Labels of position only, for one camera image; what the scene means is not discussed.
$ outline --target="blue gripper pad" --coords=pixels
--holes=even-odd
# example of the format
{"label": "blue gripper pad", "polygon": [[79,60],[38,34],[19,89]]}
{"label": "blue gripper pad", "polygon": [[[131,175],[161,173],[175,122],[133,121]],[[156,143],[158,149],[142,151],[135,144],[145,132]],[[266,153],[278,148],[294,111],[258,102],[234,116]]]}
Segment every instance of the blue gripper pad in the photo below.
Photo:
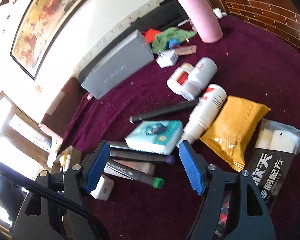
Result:
{"label": "blue gripper pad", "polygon": [[106,163],[110,156],[110,145],[107,141],[101,141],[98,145],[97,149],[94,151],[92,157],[98,154],[93,163],[89,163],[87,168],[89,171],[87,173],[87,184],[85,187],[85,191],[87,194],[90,194],[92,190],[95,190],[101,174],[103,173],[103,169],[106,166]]}
{"label": "blue gripper pad", "polygon": [[187,141],[180,143],[179,155],[192,189],[202,195],[207,185],[206,160],[203,156],[196,154]]}

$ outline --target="couch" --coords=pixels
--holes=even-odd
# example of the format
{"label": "couch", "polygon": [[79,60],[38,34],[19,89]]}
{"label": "couch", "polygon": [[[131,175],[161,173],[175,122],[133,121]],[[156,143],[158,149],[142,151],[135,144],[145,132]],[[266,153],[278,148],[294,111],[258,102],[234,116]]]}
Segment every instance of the couch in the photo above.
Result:
{"label": "couch", "polygon": [[62,142],[63,134],[83,95],[79,81],[76,78],[70,78],[47,109],[40,123],[40,129]]}

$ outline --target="white power adapter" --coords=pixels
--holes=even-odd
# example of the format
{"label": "white power adapter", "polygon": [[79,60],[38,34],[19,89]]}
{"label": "white power adapter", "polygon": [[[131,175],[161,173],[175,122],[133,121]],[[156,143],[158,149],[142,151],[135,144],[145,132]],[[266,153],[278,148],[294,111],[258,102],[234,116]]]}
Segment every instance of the white power adapter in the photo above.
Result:
{"label": "white power adapter", "polygon": [[171,67],[177,63],[178,55],[173,49],[161,52],[157,58],[157,63],[161,68]]}
{"label": "white power adapter", "polygon": [[102,174],[96,189],[92,190],[90,194],[95,199],[107,201],[113,189],[113,186],[114,186],[114,181]]}
{"label": "white power adapter", "polygon": [[220,8],[214,8],[213,9],[214,14],[219,18],[222,19],[223,17],[227,16],[226,12],[222,12]]}

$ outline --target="purple cap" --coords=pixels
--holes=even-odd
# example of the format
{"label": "purple cap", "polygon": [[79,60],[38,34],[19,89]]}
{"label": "purple cap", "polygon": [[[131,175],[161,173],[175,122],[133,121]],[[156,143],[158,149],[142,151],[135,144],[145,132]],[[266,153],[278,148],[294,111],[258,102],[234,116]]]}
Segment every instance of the purple cap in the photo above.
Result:
{"label": "purple cap", "polygon": [[167,157],[167,164],[173,164],[174,163],[174,156],[173,155],[169,155]]}

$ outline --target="framed painting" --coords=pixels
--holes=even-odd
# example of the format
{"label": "framed painting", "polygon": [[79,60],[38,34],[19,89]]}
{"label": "framed painting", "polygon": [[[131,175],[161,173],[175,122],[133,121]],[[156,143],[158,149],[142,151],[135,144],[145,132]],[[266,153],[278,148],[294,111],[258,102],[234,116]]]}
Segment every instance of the framed painting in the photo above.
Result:
{"label": "framed painting", "polygon": [[62,27],[85,0],[32,0],[13,41],[10,56],[35,80]]}

